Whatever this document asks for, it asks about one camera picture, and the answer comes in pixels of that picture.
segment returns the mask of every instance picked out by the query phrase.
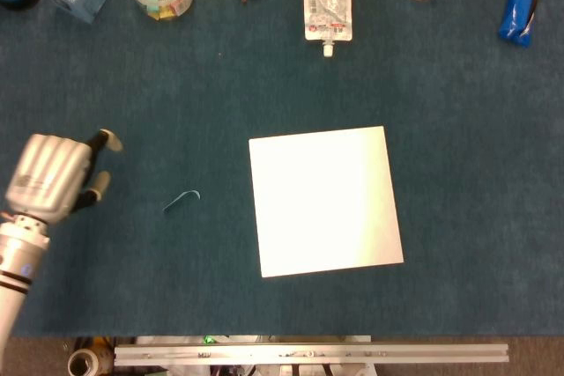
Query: table surface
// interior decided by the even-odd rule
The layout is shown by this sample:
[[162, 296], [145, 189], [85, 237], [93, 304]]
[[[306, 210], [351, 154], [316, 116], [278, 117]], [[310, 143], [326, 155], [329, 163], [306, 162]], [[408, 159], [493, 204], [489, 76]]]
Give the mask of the table surface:
[[[525, 49], [506, 0], [353, 0], [330, 60], [302, 0], [0, 10], [0, 186], [34, 132], [125, 144], [103, 202], [51, 228], [17, 334], [564, 334], [562, 1]], [[375, 125], [405, 263], [262, 279], [248, 140]]]

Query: white square paper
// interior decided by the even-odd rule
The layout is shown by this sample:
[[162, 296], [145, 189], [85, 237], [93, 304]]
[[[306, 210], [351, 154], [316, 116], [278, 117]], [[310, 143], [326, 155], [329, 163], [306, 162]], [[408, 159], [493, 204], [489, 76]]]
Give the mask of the white square paper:
[[249, 149], [263, 277], [404, 261], [383, 127]]

